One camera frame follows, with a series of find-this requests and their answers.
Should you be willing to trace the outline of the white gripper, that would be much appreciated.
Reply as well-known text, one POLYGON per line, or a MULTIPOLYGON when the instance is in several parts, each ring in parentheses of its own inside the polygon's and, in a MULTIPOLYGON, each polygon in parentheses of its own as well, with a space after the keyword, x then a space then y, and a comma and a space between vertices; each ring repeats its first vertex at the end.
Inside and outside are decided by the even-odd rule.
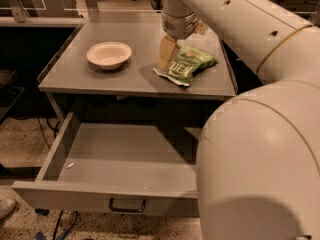
POLYGON ((205 34, 205 26, 199 22, 195 13, 184 17, 169 16, 162 13, 162 26, 165 35, 160 42, 157 68, 165 71, 174 54, 180 49, 176 39, 187 39, 196 29, 197 34, 205 34))

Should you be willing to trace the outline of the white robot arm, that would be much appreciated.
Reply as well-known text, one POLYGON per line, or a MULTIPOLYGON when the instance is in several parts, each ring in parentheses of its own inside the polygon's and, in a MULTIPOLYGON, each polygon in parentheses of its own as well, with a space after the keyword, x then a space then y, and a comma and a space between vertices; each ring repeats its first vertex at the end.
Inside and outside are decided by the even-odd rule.
POLYGON ((262 86, 221 105, 198 141, 204 240, 320 240, 320 30, 269 0, 163 0, 183 39, 195 13, 262 86))

